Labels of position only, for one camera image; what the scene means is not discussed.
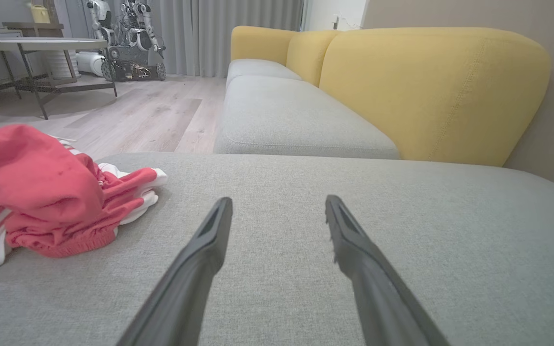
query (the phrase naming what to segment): white robot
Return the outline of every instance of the white robot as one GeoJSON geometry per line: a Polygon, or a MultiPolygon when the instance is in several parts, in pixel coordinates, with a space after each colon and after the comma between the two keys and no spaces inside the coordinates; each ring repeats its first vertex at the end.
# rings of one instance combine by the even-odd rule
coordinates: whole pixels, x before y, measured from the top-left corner
{"type": "Polygon", "coordinates": [[[87,8],[93,21],[95,38],[105,39],[108,48],[104,54],[112,61],[112,70],[107,63],[102,64],[102,73],[108,80],[165,79],[163,63],[148,66],[148,51],[153,50],[164,58],[164,46],[158,44],[151,26],[151,7],[136,0],[125,0],[121,5],[122,42],[112,27],[112,12],[105,0],[88,0],[87,8]]]}

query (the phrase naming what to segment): gray fabric upholstery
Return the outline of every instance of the gray fabric upholstery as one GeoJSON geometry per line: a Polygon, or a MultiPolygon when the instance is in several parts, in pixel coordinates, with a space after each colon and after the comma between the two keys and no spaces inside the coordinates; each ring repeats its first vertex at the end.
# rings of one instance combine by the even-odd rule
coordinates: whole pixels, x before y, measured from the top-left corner
{"type": "Polygon", "coordinates": [[[213,151],[399,158],[385,134],[322,90],[304,81],[264,76],[232,81],[213,151]]]}
{"type": "Polygon", "coordinates": [[[332,263],[324,201],[343,199],[453,345],[554,345],[554,184],[497,167],[136,153],[160,201],[110,245],[0,267],[0,345],[114,345],[214,202],[234,201],[200,345],[363,345],[332,263]]]}
{"type": "Polygon", "coordinates": [[[239,76],[269,76],[288,79],[297,79],[299,81],[302,78],[277,62],[263,61],[260,59],[236,59],[230,62],[228,67],[228,79],[226,79],[226,88],[230,85],[231,81],[239,76]]]}

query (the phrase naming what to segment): curtain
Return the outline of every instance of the curtain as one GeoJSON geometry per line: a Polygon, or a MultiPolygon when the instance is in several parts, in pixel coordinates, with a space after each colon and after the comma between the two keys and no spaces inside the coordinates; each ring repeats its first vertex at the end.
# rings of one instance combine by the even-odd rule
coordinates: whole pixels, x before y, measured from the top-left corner
{"type": "Polygon", "coordinates": [[[230,34],[238,25],[299,31],[303,0],[154,0],[152,24],[166,72],[225,77],[230,34]]]}

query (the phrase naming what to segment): red clothing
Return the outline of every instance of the red clothing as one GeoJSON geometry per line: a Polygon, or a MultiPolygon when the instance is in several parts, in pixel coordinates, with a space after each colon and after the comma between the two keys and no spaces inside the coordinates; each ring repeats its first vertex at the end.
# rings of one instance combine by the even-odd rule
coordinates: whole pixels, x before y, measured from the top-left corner
{"type": "Polygon", "coordinates": [[[88,155],[28,125],[0,129],[0,223],[6,242],[60,258],[114,241],[114,228],[143,204],[139,186],[156,179],[144,168],[117,178],[88,155]]]}

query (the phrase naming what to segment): yellow sofa backrest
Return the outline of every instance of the yellow sofa backrest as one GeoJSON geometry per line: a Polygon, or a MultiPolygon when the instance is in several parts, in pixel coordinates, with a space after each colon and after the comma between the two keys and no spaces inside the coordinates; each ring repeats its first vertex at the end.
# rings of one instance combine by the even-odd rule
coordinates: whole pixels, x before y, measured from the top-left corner
{"type": "Polygon", "coordinates": [[[487,28],[347,31],[319,87],[384,132],[404,160],[502,166],[544,97],[550,57],[487,28]]]}
{"type": "Polygon", "coordinates": [[[301,76],[303,81],[319,85],[326,49],[341,31],[304,31],[290,40],[286,67],[301,76]]]}
{"type": "Polygon", "coordinates": [[[232,29],[230,59],[262,59],[286,65],[288,46],[296,31],[237,26],[232,29]]]}

